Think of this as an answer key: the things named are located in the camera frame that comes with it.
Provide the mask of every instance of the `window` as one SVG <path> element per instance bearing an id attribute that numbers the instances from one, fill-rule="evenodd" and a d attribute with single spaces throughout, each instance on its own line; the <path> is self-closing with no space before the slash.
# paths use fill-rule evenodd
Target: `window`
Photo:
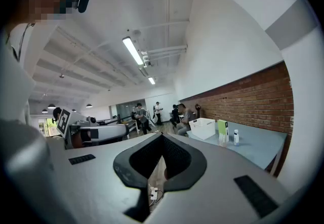
<path id="1" fill-rule="evenodd" d="M 45 137 L 52 137 L 60 134 L 56 129 L 57 127 L 56 122 L 53 123 L 52 119 L 38 119 L 38 126 L 39 126 L 39 131 Z"/>
<path id="2" fill-rule="evenodd" d="M 142 106 L 144 108 L 146 108 L 144 99 L 136 100 L 136 101 L 116 105 L 117 114 L 120 115 L 120 118 L 125 118 L 125 117 L 130 116 L 132 114 L 132 112 L 137 111 L 137 109 L 136 109 L 137 103 L 141 103 Z"/>

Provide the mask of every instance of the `ceiling pipe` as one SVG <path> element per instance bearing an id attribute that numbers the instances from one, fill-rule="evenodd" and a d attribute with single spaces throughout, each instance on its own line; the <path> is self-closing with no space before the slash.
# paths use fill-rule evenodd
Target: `ceiling pipe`
<path id="1" fill-rule="evenodd" d="M 141 71 L 141 73 L 142 73 L 143 76 L 145 76 L 145 77 L 148 76 L 148 73 L 145 70 L 144 65 L 139 66 L 138 69 L 139 69 L 139 71 Z"/>
<path id="2" fill-rule="evenodd" d="M 166 56 L 166 55 L 174 54 L 175 52 L 185 52 L 185 51 L 186 51 L 186 49 L 173 50 L 173 51 L 165 51 L 165 52 L 160 52 L 160 53 L 156 53 L 156 54 L 150 54 L 149 57 L 150 58 L 154 58 L 156 56 Z"/>
<path id="3" fill-rule="evenodd" d="M 170 0 L 166 0 L 166 22 L 168 23 L 170 21 Z M 166 26 L 165 29 L 166 33 L 166 39 L 165 39 L 165 47 L 169 46 L 169 25 Z"/>
<path id="4" fill-rule="evenodd" d="M 150 59 L 150 60 L 148 60 L 148 61 L 153 61 L 153 60 L 159 60 L 159 59 L 169 58 L 169 57 L 173 57 L 173 56 L 181 55 L 181 54 L 183 54 L 183 53 L 184 53 L 184 52 L 177 53 L 177 54 L 171 54 L 171 55 L 168 55 L 168 56 L 163 56 L 163 57 L 158 57 L 158 58 L 153 58 L 153 59 Z"/>
<path id="5" fill-rule="evenodd" d="M 151 51 L 147 51 L 147 54 L 153 55 L 156 53 L 161 53 L 161 52 L 166 52 L 166 51 L 183 50 L 183 49 L 187 49 L 187 45 L 173 46 L 173 47 L 166 47 L 166 48 L 151 50 Z"/>
<path id="6" fill-rule="evenodd" d="M 162 26 L 167 26 L 167 25 L 176 25 L 176 24 L 188 24 L 189 20 L 184 20 L 184 21 L 175 21 L 175 22 L 167 22 L 167 23 L 161 23 L 161 24 L 153 24 L 153 25 L 148 25 L 148 26 L 143 26 L 136 28 L 135 30 L 147 30 L 150 28 L 157 28 L 157 27 L 162 27 Z"/>

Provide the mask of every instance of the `white storage box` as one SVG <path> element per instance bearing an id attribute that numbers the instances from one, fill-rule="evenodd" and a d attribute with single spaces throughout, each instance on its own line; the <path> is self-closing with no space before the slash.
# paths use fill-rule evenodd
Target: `white storage box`
<path id="1" fill-rule="evenodd" d="M 202 140 L 206 140 L 216 134 L 215 120 L 199 118 L 189 122 L 192 134 Z"/>

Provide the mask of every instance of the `black rubber pad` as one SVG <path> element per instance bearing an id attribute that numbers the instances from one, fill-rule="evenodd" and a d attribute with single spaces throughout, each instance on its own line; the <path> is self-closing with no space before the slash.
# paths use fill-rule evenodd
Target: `black rubber pad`
<path id="1" fill-rule="evenodd" d="M 71 165 L 75 165 L 75 164 L 89 161 L 94 158 L 96 158 L 94 155 L 89 154 L 89 155 L 85 155 L 85 156 L 69 158 L 69 161 L 70 161 Z"/>
<path id="2" fill-rule="evenodd" d="M 261 218 L 278 208 L 278 205 L 248 175 L 234 178 L 234 181 Z"/>

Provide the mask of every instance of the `gray table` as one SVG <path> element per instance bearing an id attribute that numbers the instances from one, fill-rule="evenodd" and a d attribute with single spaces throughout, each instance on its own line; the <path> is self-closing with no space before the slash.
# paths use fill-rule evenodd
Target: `gray table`
<path id="1" fill-rule="evenodd" d="M 238 129 L 239 145 L 233 144 L 234 130 Z M 228 122 L 229 142 L 226 148 L 233 150 L 247 159 L 251 160 L 257 166 L 265 169 L 270 162 L 276 157 L 271 173 L 274 173 L 279 161 L 282 147 L 284 145 L 287 133 L 277 132 L 267 129 L 255 128 L 234 122 Z M 218 124 L 216 123 L 216 134 L 206 140 L 195 136 L 192 131 L 187 131 L 190 138 L 206 142 L 213 145 L 219 145 Z"/>
<path id="2" fill-rule="evenodd" d="M 154 134 L 71 150 L 63 149 L 64 140 L 60 137 L 48 139 L 58 191 L 66 200 L 68 210 L 75 213 L 77 223 L 138 223 L 124 212 L 138 203 L 140 190 L 126 187 L 115 174 L 112 164 L 120 152 Z M 277 179 L 237 153 L 195 139 L 170 135 L 200 150 L 207 160 L 207 168 L 190 189 L 164 193 L 144 224 L 257 223 L 259 216 L 233 181 L 243 175 L 250 176 L 278 205 L 289 197 Z M 76 165 L 68 161 L 87 154 L 96 158 Z"/>

